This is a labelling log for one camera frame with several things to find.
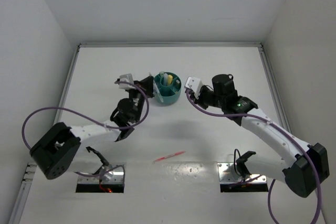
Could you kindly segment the yellow highlighter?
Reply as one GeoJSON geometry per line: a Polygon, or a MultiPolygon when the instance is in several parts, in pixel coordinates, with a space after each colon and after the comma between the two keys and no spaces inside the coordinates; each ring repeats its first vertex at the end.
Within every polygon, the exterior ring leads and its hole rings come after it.
{"type": "Polygon", "coordinates": [[[169,74],[167,77],[167,83],[166,83],[167,86],[170,86],[172,82],[173,82],[173,76],[169,74]]]}

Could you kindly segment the blue highlighter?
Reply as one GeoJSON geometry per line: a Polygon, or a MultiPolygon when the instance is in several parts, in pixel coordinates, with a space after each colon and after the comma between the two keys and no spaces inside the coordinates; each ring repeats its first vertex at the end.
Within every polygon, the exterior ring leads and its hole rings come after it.
{"type": "Polygon", "coordinates": [[[169,75],[167,73],[164,73],[164,76],[163,76],[163,85],[164,86],[167,86],[168,77],[169,77],[169,75]]]}

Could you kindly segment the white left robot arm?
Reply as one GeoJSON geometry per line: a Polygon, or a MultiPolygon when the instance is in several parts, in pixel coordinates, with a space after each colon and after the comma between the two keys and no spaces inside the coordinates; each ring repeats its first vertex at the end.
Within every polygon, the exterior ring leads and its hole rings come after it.
{"type": "Polygon", "coordinates": [[[154,77],[148,76],[138,81],[133,80],[131,74],[124,74],[116,80],[116,84],[129,96],[118,102],[107,121],[99,122],[76,112],[91,124],[67,126],[64,122],[58,122],[29,148],[31,158],[47,179],[56,179],[65,173],[81,151],[95,154],[102,165],[94,169],[81,167],[74,172],[84,177],[103,176],[110,163],[93,145],[124,140],[146,119],[149,99],[154,96],[154,77]]]}

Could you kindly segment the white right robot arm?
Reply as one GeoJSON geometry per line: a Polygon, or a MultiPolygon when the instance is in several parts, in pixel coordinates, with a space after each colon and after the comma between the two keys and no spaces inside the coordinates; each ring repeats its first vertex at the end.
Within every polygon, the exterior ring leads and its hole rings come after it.
{"type": "Polygon", "coordinates": [[[330,175],[327,150],[323,145],[311,145],[272,122],[254,101],[238,94],[231,74],[214,76],[212,84],[210,89],[199,78],[190,80],[189,97],[198,109],[203,112],[208,107],[221,109],[221,117],[227,117],[255,134],[282,159],[270,162],[260,159],[255,151],[247,151],[234,161],[238,176],[247,178],[252,173],[264,174],[284,182],[303,198],[321,190],[321,183],[330,175]]]}

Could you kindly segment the green pen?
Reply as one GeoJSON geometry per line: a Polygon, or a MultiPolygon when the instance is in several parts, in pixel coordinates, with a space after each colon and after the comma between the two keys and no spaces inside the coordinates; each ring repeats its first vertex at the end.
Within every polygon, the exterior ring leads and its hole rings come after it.
{"type": "Polygon", "coordinates": [[[163,104],[164,100],[163,97],[160,93],[159,87],[155,82],[155,77],[149,72],[149,76],[153,78],[153,94],[154,97],[156,98],[157,102],[163,104]]]}

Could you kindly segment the pink pen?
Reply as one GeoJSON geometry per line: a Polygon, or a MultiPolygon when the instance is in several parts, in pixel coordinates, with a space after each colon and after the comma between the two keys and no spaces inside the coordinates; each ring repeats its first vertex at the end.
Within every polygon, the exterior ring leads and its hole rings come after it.
{"type": "Polygon", "coordinates": [[[169,158],[172,158],[172,157],[175,157],[175,156],[182,155],[182,154],[184,154],[185,152],[186,152],[186,151],[179,151],[179,152],[176,152],[176,153],[173,153],[173,154],[169,154],[169,155],[160,157],[160,158],[154,160],[153,163],[157,163],[157,162],[163,161],[163,160],[165,160],[165,159],[169,159],[169,158]]]}

